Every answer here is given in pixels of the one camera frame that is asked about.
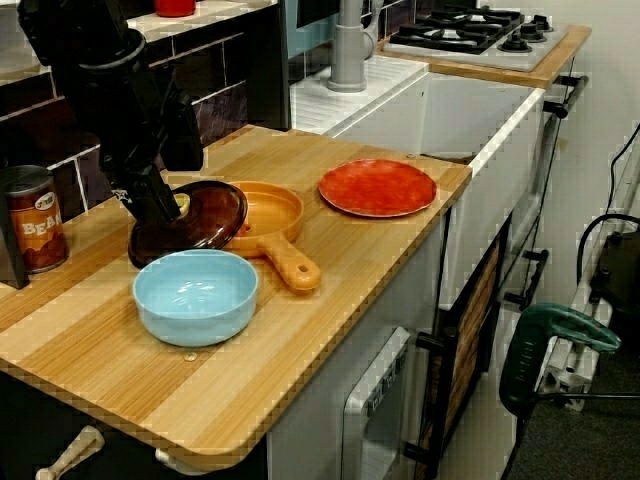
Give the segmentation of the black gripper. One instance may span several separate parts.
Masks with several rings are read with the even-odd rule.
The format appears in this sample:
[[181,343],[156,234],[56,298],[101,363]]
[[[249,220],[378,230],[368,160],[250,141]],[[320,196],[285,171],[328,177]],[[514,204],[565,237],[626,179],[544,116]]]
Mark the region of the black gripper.
[[197,171],[203,152],[173,68],[149,66],[142,47],[83,49],[82,125],[99,139],[100,169],[133,217],[142,224],[176,220],[180,210],[156,160],[169,170]]

